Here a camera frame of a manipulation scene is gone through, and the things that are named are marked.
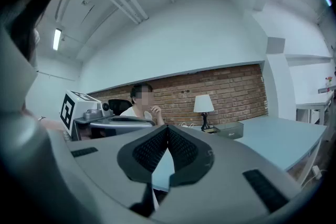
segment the brick wall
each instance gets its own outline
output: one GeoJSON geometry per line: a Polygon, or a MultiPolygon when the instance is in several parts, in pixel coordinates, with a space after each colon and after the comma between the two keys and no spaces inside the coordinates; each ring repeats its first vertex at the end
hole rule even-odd
{"type": "MultiPolygon", "coordinates": [[[[200,113],[194,113],[195,97],[209,94],[215,111],[209,124],[235,122],[267,114],[265,85],[259,65],[229,67],[173,76],[148,82],[153,87],[154,104],[162,109],[165,123],[202,125],[200,113]]],[[[131,101],[132,84],[92,93],[101,101],[131,101]]]]}

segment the power adapter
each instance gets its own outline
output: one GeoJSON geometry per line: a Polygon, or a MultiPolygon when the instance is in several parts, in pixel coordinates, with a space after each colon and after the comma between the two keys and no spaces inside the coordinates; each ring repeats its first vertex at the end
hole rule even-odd
{"type": "Polygon", "coordinates": [[[315,178],[319,180],[322,177],[320,168],[317,165],[314,165],[311,169],[315,175],[315,178]]]}

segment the office chair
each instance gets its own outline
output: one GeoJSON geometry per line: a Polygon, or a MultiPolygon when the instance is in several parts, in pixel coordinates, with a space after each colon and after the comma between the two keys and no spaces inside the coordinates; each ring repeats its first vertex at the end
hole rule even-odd
{"type": "Polygon", "coordinates": [[[132,103],[127,100],[110,99],[108,102],[110,109],[113,110],[113,114],[115,114],[116,116],[120,116],[122,112],[126,111],[132,106],[132,103]]]}

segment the white t-shirt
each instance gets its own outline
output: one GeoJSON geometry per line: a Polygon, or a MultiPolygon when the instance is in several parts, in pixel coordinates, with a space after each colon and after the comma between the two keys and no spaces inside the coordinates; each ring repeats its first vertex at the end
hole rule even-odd
{"type": "MultiPolygon", "coordinates": [[[[145,114],[145,119],[152,121],[152,115],[151,115],[151,113],[149,113],[148,111],[145,111],[144,114],[145,114]]],[[[127,109],[124,112],[122,112],[120,114],[120,116],[137,117],[137,115],[135,114],[132,106],[129,109],[127,109]]]]}

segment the black lamp stand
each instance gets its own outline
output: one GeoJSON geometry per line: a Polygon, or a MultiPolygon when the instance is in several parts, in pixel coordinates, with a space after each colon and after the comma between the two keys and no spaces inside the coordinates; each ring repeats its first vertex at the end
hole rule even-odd
{"type": "Polygon", "coordinates": [[[210,129],[209,124],[206,122],[206,117],[208,116],[208,114],[203,112],[201,115],[203,116],[203,126],[201,127],[201,130],[204,131],[206,129],[210,129]]]}

